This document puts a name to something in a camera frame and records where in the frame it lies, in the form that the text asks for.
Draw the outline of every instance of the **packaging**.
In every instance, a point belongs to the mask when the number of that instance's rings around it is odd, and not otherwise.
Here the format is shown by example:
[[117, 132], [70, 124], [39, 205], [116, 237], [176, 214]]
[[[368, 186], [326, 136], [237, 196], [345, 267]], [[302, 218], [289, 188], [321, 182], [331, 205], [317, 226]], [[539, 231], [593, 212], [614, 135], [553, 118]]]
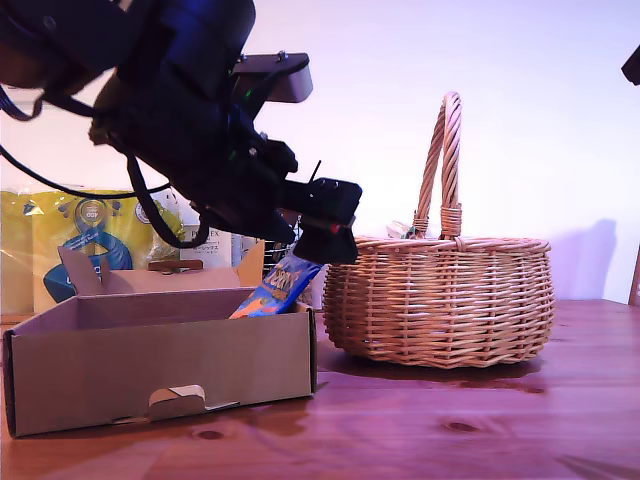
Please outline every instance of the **packaging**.
[[[185, 225], [185, 238], [193, 240], [199, 228], [200, 225]], [[204, 244], [180, 250], [180, 260], [202, 260], [204, 268], [231, 266], [231, 233], [210, 228], [209, 237]]]
[[[237, 269], [172, 275], [111, 271], [104, 261], [100, 278], [88, 256], [60, 249], [77, 296], [3, 336], [10, 434], [150, 422], [312, 395], [311, 309], [228, 318], [253, 291], [246, 285], [256, 269], [259, 275], [262, 255], [264, 246]], [[253, 279], [243, 272], [254, 272]]]
[[[18, 279], [24, 298], [19, 303], [7, 298], [7, 303], [3, 301], [2, 304], [3, 312], [39, 313], [73, 295], [58, 257], [59, 246], [89, 255], [98, 273], [103, 258], [108, 260], [112, 270], [145, 269], [151, 260], [179, 258], [177, 249], [158, 238], [135, 198], [92, 200], [57, 191], [3, 194], [15, 196], [9, 202], [15, 202], [11, 209], [6, 204], [2, 208], [5, 225], [2, 241], [7, 247], [3, 252], [9, 257], [24, 259], [25, 268], [21, 273], [26, 275], [27, 268], [31, 271], [29, 287], [24, 275]], [[177, 206], [173, 210], [170, 208], [174, 203], [177, 205], [170, 191], [159, 192], [154, 198], [165, 221], [178, 236], [183, 236]], [[15, 230], [14, 225], [19, 225], [21, 230]], [[24, 237], [25, 241], [19, 242], [17, 237]], [[4, 269], [2, 277], [5, 287], [15, 278]], [[27, 301], [28, 295], [32, 297], [31, 302]]]
[[322, 267], [323, 265], [298, 258], [293, 251], [289, 251], [231, 318], [286, 312]]
[[0, 270], [2, 314], [33, 312], [32, 217], [23, 215], [19, 195], [1, 192]]
[[257, 238], [231, 234], [231, 265], [240, 265], [247, 253], [258, 243]]

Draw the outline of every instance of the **table surface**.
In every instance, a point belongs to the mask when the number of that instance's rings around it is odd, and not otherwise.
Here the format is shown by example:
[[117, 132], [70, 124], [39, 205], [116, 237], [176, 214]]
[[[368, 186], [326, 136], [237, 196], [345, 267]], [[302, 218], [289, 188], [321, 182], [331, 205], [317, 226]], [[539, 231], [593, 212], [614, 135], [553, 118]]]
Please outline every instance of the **table surface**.
[[313, 399], [157, 424], [3, 426], [2, 478], [640, 479], [637, 307], [558, 302], [538, 358], [481, 370], [354, 359], [322, 334], [318, 381]]

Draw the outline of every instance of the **yellow bag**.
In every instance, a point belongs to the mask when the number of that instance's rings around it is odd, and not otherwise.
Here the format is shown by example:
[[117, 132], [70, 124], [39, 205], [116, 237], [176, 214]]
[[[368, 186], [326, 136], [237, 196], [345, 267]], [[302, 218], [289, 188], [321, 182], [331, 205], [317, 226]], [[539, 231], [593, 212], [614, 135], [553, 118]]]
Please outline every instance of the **yellow bag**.
[[[35, 312], [45, 311], [74, 294], [58, 256], [59, 246], [89, 255], [98, 274], [105, 257], [112, 270], [146, 269], [150, 260], [179, 258], [177, 249], [158, 239], [135, 198], [93, 200], [43, 192], [18, 195], [18, 200], [22, 216], [31, 219]], [[156, 204], [165, 222], [182, 237], [177, 212], [170, 212], [158, 201]]]
[[22, 214], [19, 195], [2, 192], [2, 314], [33, 311], [33, 243], [31, 217]]

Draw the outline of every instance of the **black cable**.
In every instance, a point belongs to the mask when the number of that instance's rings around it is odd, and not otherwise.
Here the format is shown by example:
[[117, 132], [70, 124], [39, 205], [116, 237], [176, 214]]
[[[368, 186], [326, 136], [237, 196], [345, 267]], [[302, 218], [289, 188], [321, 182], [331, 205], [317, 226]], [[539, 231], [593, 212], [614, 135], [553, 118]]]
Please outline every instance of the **black cable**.
[[174, 248], [195, 248], [206, 242], [209, 238], [209, 225], [203, 222], [202, 218], [200, 218], [200, 227], [193, 240], [183, 242], [173, 233], [173, 230], [171, 230], [167, 222], [162, 218], [158, 206], [149, 195], [147, 185], [140, 171], [140, 165], [138, 165], [138, 159], [135, 155], [122, 148], [118, 148], [118, 151], [127, 157], [127, 171], [131, 178], [131, 185], [133, 185], [133, 189], [138, 196], [138, 201], [140, 205], [142, 205], [142, 209], [149, 219], [151, 226], [160, 238]]
[[91, 107], [69, 95], [54, 91], [44, 92], [42, 99], [54, 107], [66, 110], [67, 112], [78, 115], [79, 117], [96, 118], [100, 115], [107, 115], [112, 112], [112, 110]]
[[[48, 180], [48, 179], [44, 178], [42, 175], [39, 175], [36, 172], [34, 172], [33, 170], [31, 170], [26, 165], [23, 165], [18, 160], [16, 160], [15, 157], [13, 155], [11, 155], [2, 146], [2, 144], [0, 144], [0, 155], [2, 155], [4, 158], [6, 158], [7, 161], [11, 165], [16, 167], [21, 172], [26, 173], [31, 178], [39, 181], [40, 183], [44, 183], [48, 187], [55, 188], [56, 190], [60, 190], [61, 192], [67, 193], [69, 195], [75, 195], [76, 197], [81, 197], [81, 198], [89, 198], [89, 199], [92, 199], [92, 200], [123, 200], [125, 198], [135, 198], [135, 197], [137, 197], [135, 192], [131, 192], [131, 193], [116, 193], [116, 194], [98, 194], [98, 193], [87, 193], [87, 192], [81, 192], [79, 190], [73, 190], [71, 188], [64, 187], [64, 186], [62, 186], [62, 185], [60, 185], [60, 184], [58, 184], [56, 182], [53, 182], [51, 180]], [[153, 189], [149, 190], [149, 193], [161, 192], [162, 190], [166, 190], [167, 188], [171, 188], [171, 184], [170, 183], [165, 183], [164, 185], [161, 185], [159, 187], [153, 188]]]

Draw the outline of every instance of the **box flap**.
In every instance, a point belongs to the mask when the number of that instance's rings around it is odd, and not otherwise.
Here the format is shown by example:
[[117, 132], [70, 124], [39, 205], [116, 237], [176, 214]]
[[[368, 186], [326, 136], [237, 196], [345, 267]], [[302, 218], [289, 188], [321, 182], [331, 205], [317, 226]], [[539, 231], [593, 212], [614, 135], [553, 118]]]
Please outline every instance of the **box flap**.
[[264, 242], [258, 242], [237, 269], [223, 267], [180, 273], [112, 271], [104, 259], [100, 265], [102, 280], [84, 253], [64, 247], [59, 247], [58, 253], [78, 296], [181, 292], [257, 286], [262, 281]]
[[310, 305], [296, 302], [293, 312], [305, 312], [309, 316], [309, 345], [310, 345], [310, 366], [311, 366], [311, 393], [316, 393], [318, 388], [318, 332], [316, 330], [315, 310]]
[[11, 341], [14, 332], [8, 330], [2, 335], [2, 379], [4, 384], [4, 408], [9, 435], [16, 435], [16, 408], [13, 401], [13, 353]]

